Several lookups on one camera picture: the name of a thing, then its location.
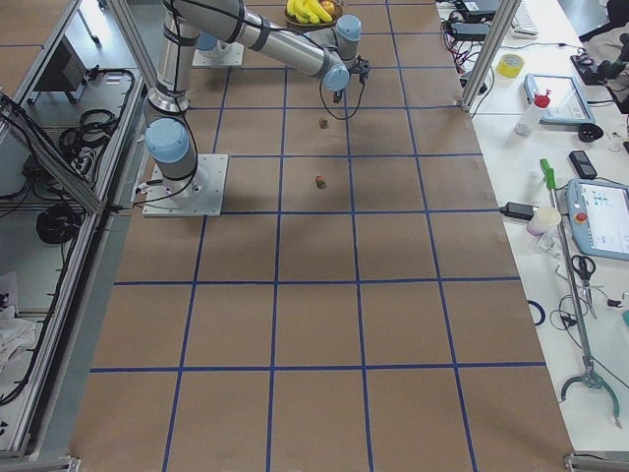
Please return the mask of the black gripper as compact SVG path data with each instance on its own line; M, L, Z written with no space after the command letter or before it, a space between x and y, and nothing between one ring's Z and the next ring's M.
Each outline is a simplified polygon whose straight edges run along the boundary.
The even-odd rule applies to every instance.
M362 56L358 56L352 66L352 74L357 75L360 79L362 87L365 86L366 81L369 78L371 71L371 63L369 60L364 59ZM340 91L336 91L333 94L333 102L340 102Z

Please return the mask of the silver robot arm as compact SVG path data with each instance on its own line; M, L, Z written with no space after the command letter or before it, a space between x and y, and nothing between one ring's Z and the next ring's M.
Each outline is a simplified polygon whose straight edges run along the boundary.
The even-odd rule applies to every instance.
M365 82L371 65L357 50L361 21L343 15L332 27L299 33L249 10L242 1L167 1L156 82L144 103L146 148L157 164L166 195L193 197L203 179L195 139L186 120L187 92L202 33L238 43L318 79L338 102L353 76Z

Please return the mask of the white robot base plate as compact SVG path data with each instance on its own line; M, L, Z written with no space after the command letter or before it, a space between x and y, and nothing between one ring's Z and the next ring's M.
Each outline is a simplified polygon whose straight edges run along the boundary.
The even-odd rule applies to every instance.
M227 154L200 154L197 173L191 183L165 179L154 164L151 179L160 183L147 188L143 214L149 217L220 216L228 162Z

